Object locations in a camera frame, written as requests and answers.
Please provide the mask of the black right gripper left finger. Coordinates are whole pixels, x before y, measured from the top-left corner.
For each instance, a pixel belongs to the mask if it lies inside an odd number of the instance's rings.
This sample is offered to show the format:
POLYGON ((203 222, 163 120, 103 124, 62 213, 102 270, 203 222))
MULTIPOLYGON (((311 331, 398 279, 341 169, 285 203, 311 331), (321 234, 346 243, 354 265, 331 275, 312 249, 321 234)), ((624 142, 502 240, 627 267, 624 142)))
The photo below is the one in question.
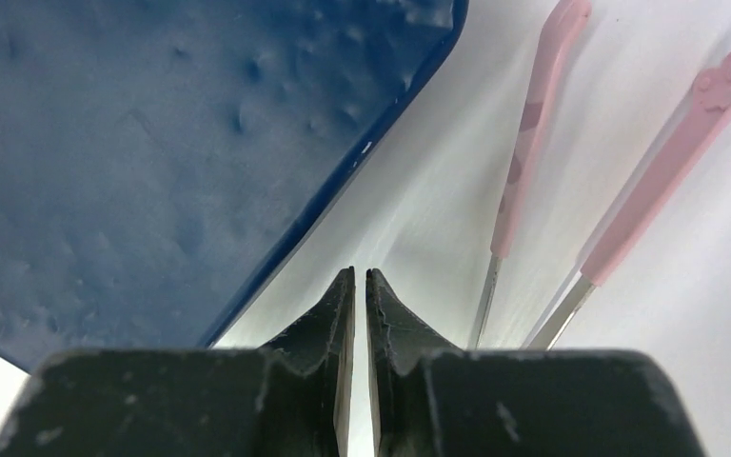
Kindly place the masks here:
POLYGON ((25 383, 0 456, 344 456, 355 271, 257 348, 89 349, 25 383))

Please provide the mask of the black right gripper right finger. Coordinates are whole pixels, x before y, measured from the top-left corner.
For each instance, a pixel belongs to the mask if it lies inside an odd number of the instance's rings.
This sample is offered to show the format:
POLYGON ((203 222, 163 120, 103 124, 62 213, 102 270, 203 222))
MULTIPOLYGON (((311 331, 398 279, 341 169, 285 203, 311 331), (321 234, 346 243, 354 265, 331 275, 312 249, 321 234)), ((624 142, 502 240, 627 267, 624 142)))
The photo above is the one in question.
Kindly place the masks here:
POLYGON ((701 456, 671 381, 618 349, 466 350, 365 279, 380 456, 701 456))

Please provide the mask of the dark blue box lid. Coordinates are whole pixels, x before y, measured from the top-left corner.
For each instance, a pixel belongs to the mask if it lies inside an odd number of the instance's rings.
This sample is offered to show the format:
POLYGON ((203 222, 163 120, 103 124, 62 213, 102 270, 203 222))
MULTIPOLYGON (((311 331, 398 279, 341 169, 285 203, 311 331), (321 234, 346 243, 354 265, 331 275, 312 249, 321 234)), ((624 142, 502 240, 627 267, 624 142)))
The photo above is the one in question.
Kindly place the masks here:
POLYGON ((465 1, 0 1, 0 356, 215 343, 465 1))

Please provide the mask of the pink handled metal tongs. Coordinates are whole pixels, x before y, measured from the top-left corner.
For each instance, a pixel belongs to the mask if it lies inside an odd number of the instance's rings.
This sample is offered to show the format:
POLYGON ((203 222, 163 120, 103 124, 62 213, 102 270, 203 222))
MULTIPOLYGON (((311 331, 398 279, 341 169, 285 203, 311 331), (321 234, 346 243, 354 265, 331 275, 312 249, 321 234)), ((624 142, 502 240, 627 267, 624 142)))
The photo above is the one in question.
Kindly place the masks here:
MULTIPOLYGON (((486 335, 501 265, 511 251, 566 59, 591 12, 588 1, 560 1, 544 21, 497 210, 484 287, 467 341, 470 349, 477 348, 486 335)), ((665 129, 666 139, 643 157, 639 171, 630 177, 597 225, 596 241, 578 267, 576 283, 567 293, 559 294, 559 304, 551 304, 543 312, 523 348, 547 350, 554 346, 586 299, 636 246, 683 179, 730 124, 731 51, 720 63, 698 73, 686 100, 686 113, 674 128, 665 129)))

